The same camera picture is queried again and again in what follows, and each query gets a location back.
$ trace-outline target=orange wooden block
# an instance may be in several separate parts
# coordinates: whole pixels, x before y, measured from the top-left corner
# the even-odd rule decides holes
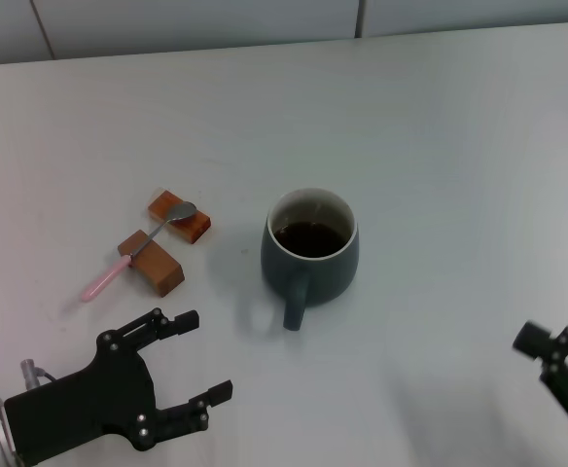
[[[163,222],[169,208],[181,202],[183,201],[180,198],[165,190],[160,197],[155,199],[152,204],[148,206],[148,212],[150,213],[150,217],[159,222]],[[210,217],[198,211],[191,219],[171,222],[167,224],[167,227],[185,238],[189,243],[195,243],[210,227]]]
[[[147,237],[143,231],[137,231],[122,242],[118,251],[121,255],[128,255]],[[132,260],[131,266],[150,282],[161,297],[166,296],[185,280],[180,264],[154,241],[141,250],[141,253]]]

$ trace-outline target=mug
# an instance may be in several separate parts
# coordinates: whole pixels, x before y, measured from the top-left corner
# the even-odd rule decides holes
[[[276,234],[297,223],[328,228],[341,237],[344,246],[317,258],[294,253]],[[266,216],[261,265],[266,282],[286,301],[284,327],[298,331],[307,305],[322,304],[344,292],[355,275],[359,254],[358,224],[338,195],[307,188],[280,198]]]

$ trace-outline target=coffee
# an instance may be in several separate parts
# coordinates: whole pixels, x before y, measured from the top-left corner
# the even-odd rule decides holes
[[[305,258],[323,258],[341,250],[347,242],[324,224],[297,222],[275,232],[275,239],[291,253]]]

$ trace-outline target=mug rim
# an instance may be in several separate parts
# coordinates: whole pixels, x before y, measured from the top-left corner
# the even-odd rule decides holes
[[[280,244],[279,241],[277,241],[277,238],[275,238],[275,235],[273,234],[273,229],[271,228],[271,215],[273,214],[273,210],[278,206],[278,204],[282,201],[282,199],[292,195],[293,193],[301,193],[301,192],[309,192],[309,191],[323,192],[323,193],[327,193],[327,194],[329,194],[329,195],[331,195],[335,198],[338,198],[349,209],[349,211],[351,212],[351,218],[353,219],[353,231],[351,232],[351,236],[349,237],[347,242],[344,244],[344,246],[342,248],[340,248],[338,251],[332,253],[331,255],[321,256],[319,258],[309,258],[307,256],[301,256],[301,255],[298,255],[297,253],[293,253],[292,251],[287,250],[286,248],[284,248]],[[280,198],[277,199],[277,201],[273,204],[271,209],[268,211],[268,214],[266,215],[266,228],[268,230],[268,234],[271,236],[271,240],[273,240],[273,242],[278,246],[278,248],[280,248],[284,253],[291,255],[293,258],[297,258],[299,260],[304,260],[304,261],[325,261],[325,260],[335,258],[340,253],[342,253],[344,250],[346,250],[349,247],[349,245],[351,245],[351,243],[353,243],[353,239],[358,234],[358,221],[356,220],[355,214],[353,213],[353,209],[351,209],[351,206],[349,206],[349,203],[346,202],[341,197],[339,197],[336,193],[331,192],[330,190],[326,190],[324,188],[299,188],[297,190],[293,190],[292,192],[285,193],[284,195],[282,195]]]

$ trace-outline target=mug handle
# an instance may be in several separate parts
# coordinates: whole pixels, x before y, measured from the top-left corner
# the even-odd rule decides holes
[[[309,285],[310,274],[307,270],[300,270],[289,279],[284,308],[284,327],[289,331],[298,331],[302,326]]]

